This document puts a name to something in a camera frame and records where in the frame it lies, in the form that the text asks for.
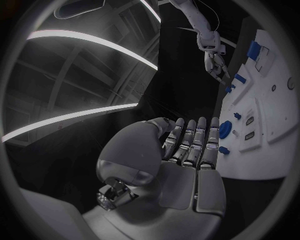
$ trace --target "white panel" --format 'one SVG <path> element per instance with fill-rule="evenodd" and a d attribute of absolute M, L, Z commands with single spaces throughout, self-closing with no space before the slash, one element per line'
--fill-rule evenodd
<path fill-rule="evenodd" d="M 252 87 L 244 92 L 234 79 L 236 89 L 223 99 L 220 124 L 231 121 L 232 130 L 225 139 L 219 140 L 219 145 L 228 148 L 230 153 L 218 153 L 216 168 L 225 178 L 269 180 L 285 177 L 296 152 L 299 106 L 295 90 L 288 88 L 291 74 L 266 31 L 258 30 L 255 41 L 271 50 L 273 63 L 267 66 L 269 70 L 263 75 L 256 69 L 257 63 L 249 58 L 245 69 L 253 80 Z M 236 105 L 233 105 L 234 94 L 242 96 Z M 241 119 L 236 119 L 234 113 L 241 114 Z M 245 126 L 245 121 L 251 116 L 254 121 Z M 251 131 L 255 132 L 254 137 L 246 143 L 245 135 Z"/>

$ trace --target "wire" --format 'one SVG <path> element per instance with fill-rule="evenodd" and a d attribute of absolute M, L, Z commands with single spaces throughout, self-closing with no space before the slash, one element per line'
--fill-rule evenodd
<path fill-rule="evenodd" d="M 215 12 L 215 10 L 213 10 L 210 6 L 208 6 L 207 4 L 205 4 L 203 1 L 201 1 L 201 0 L 198 0 L 198 1 L 201 2 L 201 3 L 203 3 L 208 8 L 210 8 L 214 12 L 214 14 L 216 15 L 216 17 L 217 17 L 217 27 L 216 27 L 215 31 L 217 31 L 217 29 L 219 28 L 219 25 L 220 25 L 220 19 L 219 19 L 218 14 Z"/>

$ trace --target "robotic arm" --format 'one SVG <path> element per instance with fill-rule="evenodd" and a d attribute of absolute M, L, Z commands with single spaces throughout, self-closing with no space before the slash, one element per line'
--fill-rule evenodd
<path fill-rule="evenodd" d="M 177 9 L 187 17 L 189 23 L 197 32 L 197 44 L 204 54 L 205 70 L 218 82 L 225 85 L 218 75 L 223 70 L 229 78 L 229 72 L 221 55 L 226 54 L 225 45 L 221 44 L 217 31 L 211 31 L 211 26 L 204 15 L 194 6 L 192 0 L 169 0 Z"/>

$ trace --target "white control panel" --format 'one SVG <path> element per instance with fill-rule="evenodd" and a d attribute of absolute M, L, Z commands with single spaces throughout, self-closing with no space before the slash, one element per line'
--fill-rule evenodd
<path fill-rule="evenodd" d="M 297 147 L 299 109 L 295 83 L 269 34 L 257 30 L 255 42 L 261 45 L 258 58 L 248 58 L 238 71 L 246 82 L 233 79 L 235 88 L 222 103 L 220 124 L 232 123 L 229 135 L 219 140 L 219 146 L 230 151 L 219 152 L 217 158 L 216 169 L 225 178 L 285 177 Z"/>

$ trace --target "led light strip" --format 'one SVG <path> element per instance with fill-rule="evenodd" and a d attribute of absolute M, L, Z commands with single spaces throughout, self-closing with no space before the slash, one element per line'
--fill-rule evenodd
<path fill-rule="evenodd" d="M 36 38 L 43 38 L 43 37 L 66 37 L 66 38 L 82 39 L 82 40 L 90 41 L 90 42 L 93 42 L 96 44 L 101 44 L 101 45 L 107 46 L 109 48 L 118 50 L 124 54 L 127 54 L 127 55 L 143 62 L 144 64 L 147 64 L 148 66 L 150 66 L 151 68 L 154 68 L 155 70 L 158 69 L 157 66 L 155 66 L 154 64 L 152 64 L 145 58 L 135 54 L 132 51 L 129 51 L 128 49 L 126 49 L 118 44 L 107 41 L 100 37 L 88 35 L 88 34 L 81 33 L 81 32 L 67 31 L 67 30 L 41 30 L 41 31 L 32 32 L 27 39 L 29 40 L 29 39 L 36 39 Z"/>
<path fill-rule="evenodd" d="M 147 9 L 150 10 L 150 12 L 154 15 L 154 17 L 156 17 L 156 19 L 159 21 L 159 23 L 161 23 L 161 18 L 157 15 L 157 13 L 152 9 L 152 7 L 150 7 L 150 5 L 145 1 L 145 0 L 140 0 Z"/>
<path fill-rule="evenodd" d="M 86 110 L 86 111 L 79 111 L 79 112 L 74 112 L 74 113 L 70 113 L 70 114 L 66 114 L 66 115 L 62 115 L 62 116 L 57 116 L 57 117 L 53 117 L 53 118 L 49 118 L 43 121 L 39 121 L 24 127 L 21 127 L 15 131 L 12 131 L 6 135 L 4 135 L 1 140 L 2 143 L 4 143 L 5 141 L 14 138 L 15 136 L 18 136 L 20 134 L 26 133 L 30 130 L 33 129 L 37 129 L 49 124 L 53 124 L 53 123 L 57 123 L 60 121 L 64 121 L 67 119 L 73 119 L 73 118 L 77 118 L 77 117 L 81 117 L 84 115 L 89 115 L 89 114 L 96 114 L 96 113 L 101 113 L 101 112 L 106 112 L 106 111 L 111 111 L 111 110 L 116 110 L 116 109 L 125 109 L 125 108 L 132 108 L 137 106 L 138 103 L 132 103 L 132 104 L 124 104 L 124 105 L 118 105 L 118 106 L 107 106 L 107 107 L 101 107 L 101 108 L 96 108 L 96 109 L 91 109 L 91 110 Z"/>

